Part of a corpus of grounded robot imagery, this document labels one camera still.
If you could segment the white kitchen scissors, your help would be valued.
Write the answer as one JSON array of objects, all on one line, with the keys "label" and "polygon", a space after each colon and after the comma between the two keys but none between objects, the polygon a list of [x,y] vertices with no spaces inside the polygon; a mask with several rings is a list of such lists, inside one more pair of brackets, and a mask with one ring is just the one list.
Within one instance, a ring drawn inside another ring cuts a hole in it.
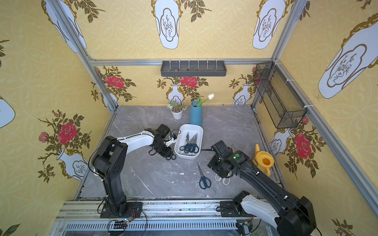
[{"label": "white kitchen scissors", "polygon": [[230,177],[231,177],[231,174],[228,174],[227,178],[221,178],[219,175],[215,174],[215,180],[218,182],[222,182],[223,185],[229,185]]}]

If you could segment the blue scissors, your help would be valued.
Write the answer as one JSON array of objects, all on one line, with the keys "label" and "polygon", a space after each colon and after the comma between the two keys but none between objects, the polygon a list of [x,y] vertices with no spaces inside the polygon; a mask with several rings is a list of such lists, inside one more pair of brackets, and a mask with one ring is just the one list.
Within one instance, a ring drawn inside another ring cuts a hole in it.
[{"label": "blue scissors", "polygon": [[189,153],[190,152],[190,148],[191,148],[191,140],[189,141],[188,144],[184,145],[183,146],[180,146],[180,151],[183,151],[184,153]]},{"label": "blue scissors", "polygon": [[197,136],[198,134],[195,134],[191,140],[187,144],[186,153],[196,153],[196,149],[198,149],[197,146]]},{"label": "blue scissors", "polygon": [[198,134],[195,134],[194,137],[191,140],[191,148],[190,148],[190,153],[198,153],[199,152],[199,147],[197,145],[197,136]]}]

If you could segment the blue scissors floor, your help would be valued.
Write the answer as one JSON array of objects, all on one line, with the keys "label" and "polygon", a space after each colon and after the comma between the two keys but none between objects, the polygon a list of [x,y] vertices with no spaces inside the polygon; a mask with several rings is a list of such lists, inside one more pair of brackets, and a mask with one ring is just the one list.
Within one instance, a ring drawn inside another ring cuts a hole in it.
[{"label": "blue scissors floor", "polygon": [[201,166],[200,164],[197,162],[197,166],[198,166],[198,169],[199,169],[199,173],[200,173],[200,180],[199,180],[199,186],[201,189],[205,190],[205,189],[209,189],[211,186],[212,186],[212,183],[210,181],[209,178],[207,178],[202,169],[201,169]]}]

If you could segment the white plastic storage box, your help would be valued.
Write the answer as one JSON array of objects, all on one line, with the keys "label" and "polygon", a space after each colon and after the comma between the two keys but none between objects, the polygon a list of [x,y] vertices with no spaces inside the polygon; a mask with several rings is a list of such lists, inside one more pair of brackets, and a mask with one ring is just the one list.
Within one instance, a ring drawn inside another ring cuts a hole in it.
[{"label": "white plastic storage box", "polygon": [[198,125],[184,124],[174,147],[177,157],[194,160],[198,158],[202,145],[203,128]]}]

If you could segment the beige kitchen scissors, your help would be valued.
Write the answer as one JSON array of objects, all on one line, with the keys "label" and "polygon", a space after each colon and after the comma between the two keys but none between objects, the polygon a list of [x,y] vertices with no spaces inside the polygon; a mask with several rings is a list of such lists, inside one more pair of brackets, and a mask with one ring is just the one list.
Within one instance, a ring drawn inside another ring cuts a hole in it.
[{"label": "beige kitchen scissors", "polygon": [[186,140],[185,140],[185,145],[188,144],[189,141],[190,141],[190,135],[189,135],[189,133],[187,133]]}]

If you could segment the small black scissors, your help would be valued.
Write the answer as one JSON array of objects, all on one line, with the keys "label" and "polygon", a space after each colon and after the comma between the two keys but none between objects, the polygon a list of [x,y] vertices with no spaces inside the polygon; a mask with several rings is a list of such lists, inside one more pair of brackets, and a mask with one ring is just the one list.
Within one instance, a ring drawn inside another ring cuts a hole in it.
[{"label": "small black scissors", "polygon": [[170,156],[166,157],[166,160],[175,160],[176,158],[176,155],[172,153]]}]

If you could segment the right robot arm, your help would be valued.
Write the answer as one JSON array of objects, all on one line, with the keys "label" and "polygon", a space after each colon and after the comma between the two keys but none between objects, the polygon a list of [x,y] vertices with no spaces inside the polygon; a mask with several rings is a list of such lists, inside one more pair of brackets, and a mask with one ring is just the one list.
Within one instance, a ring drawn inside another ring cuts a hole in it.
[{"label": "right robot arm", "polygon": [[262,197],[247,192],[234,198],[240,213],[252,214],[274,227],[280,236],[309,236],[317,229],[314,208],[306,197],[297,198],[258,169],[240,150],[233,151],[223,141],[212,145],[215,153],[208,167],[221,178],[229,173],[250,184]]}]

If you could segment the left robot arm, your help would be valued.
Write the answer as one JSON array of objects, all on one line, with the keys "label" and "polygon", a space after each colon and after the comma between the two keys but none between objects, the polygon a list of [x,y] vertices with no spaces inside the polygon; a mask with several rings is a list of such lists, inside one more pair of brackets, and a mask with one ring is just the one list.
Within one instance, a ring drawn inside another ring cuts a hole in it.
[{"label": "left robot arm", "polygon": [[144,131],[126,137],[107,136],[94,152],[92,165],[95,173],[101,178],[106,196],[102,218],[124,217],[128,211],[141,212],[140,203],[128,204],[122,189],[121,171],[128,153],[149,146],[155,153],[167,160],[176,159],[170,147],[176,142],[177,135],[168,126],[162,124],[157,129],[147,128]]}]

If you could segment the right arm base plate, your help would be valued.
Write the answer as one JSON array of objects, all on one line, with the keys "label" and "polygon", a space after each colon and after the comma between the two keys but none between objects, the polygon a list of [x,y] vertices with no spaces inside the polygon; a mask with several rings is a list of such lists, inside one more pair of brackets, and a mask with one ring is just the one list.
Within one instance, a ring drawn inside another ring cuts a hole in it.
[{"label": "right arm base plate", "polygon": [[241,217],[246,214],[241,204],[235,201],[221,201],[216,211],[221,213],[221,217]]}]

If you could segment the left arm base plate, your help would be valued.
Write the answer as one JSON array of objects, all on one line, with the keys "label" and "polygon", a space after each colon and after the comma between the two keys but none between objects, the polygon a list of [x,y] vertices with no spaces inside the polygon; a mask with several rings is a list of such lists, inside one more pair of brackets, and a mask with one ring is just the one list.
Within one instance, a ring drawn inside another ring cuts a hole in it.
[{"label": "left arm base plate", "polygon": [[109,204],[105,204],[101,214],[101,219],[126,219],[128,217],[140,218],[142,212],[142,202],[127,202],[126,207],[120,212],[112,211]]}]

